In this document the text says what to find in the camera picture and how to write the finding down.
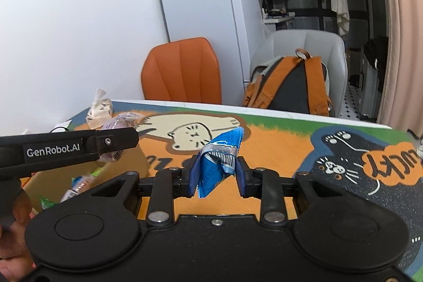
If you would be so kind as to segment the left hand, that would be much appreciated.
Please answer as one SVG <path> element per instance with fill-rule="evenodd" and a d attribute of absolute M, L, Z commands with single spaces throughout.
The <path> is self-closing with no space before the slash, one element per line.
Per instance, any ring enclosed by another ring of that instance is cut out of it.
<path fill-rule="evenodd" d="M 25 242 L 25 230 L 31 220 L 31 211 L 31 201 L 22 190 L 14 202 L 14 223 L 6 230 L 1 228 L 1 275 L 7 281 L 19 281 L 34 267 Z"/>

